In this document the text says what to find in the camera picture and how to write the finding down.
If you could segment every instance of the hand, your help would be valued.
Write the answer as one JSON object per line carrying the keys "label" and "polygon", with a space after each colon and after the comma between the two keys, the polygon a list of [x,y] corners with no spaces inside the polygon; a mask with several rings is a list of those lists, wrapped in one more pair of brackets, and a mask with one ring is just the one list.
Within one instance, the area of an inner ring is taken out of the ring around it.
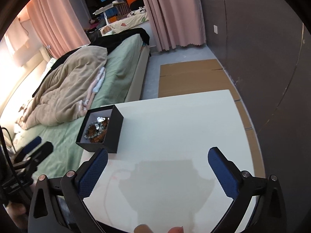
{"label": "hand", "polygon": [[17,227],[23,230],[27,229],[28,217],[26,215],[26,208],[23,204],[9,202],[6,211]]}

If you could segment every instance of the black box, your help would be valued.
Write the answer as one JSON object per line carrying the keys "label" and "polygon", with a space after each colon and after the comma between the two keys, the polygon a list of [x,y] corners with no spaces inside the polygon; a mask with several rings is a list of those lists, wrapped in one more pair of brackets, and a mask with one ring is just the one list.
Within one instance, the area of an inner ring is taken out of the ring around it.
{"label": "black box", "polygon": [[[104,141],[102,143],[91,143],[84,137],[84,133],[91,123],[97,121],[97,117],[109,117],[110,120]],[[117,153],[122,123],[123,115],[120,113],[116,105],[90,109],[84,117],[77,136],[76,144],[88,152],[96,152],[100,148],[105,148],[108,153]]]}

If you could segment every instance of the metal screw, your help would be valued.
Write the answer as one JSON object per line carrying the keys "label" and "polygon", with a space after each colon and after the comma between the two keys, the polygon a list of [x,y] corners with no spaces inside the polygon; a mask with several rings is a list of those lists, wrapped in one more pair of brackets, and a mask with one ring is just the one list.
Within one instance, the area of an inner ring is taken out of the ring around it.
{"label": "metal screw", "polygon": [[69,171],[68,173],[66,173],[66,176],[67,177],[72,177],[75,175],[75,172],[74,171]]}
{"label": "metal screw", "polygon": [[38,180],[40,180],[40,181],[42,181],[44,179],[45,179],[45,175],[44,174],[40,175],[39,178],[38,178]]}
{"label": "metal screw", "polygon": [[277,181],[277,177],[275,175],[271,175],[271,180]]}
{"label": "metal screw", "polygon": [[248,172],[248,171],[242,171],[241,172],[242,173],[242,175],[244,176],[244,177],[249,177],[249,176],[251,176],[251,174]]}

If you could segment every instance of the light switch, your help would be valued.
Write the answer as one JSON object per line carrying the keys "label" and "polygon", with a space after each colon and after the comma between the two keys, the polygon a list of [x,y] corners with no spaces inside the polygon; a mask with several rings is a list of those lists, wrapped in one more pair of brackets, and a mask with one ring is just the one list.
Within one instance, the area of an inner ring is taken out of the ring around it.
{"label": "light switch", "polygon": [[214,32],[218,34],[218,27],[216,25],[214,25]]}

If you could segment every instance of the gray floor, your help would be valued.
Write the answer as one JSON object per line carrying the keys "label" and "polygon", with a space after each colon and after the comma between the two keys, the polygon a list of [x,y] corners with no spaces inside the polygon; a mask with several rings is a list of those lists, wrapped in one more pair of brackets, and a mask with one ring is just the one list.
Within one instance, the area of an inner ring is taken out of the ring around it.
{"label": "gray floor", "polygon": [[216,58],[207,46],[178,47],[151,55],[147,64],[142,100],[158,98],[161,65]]}

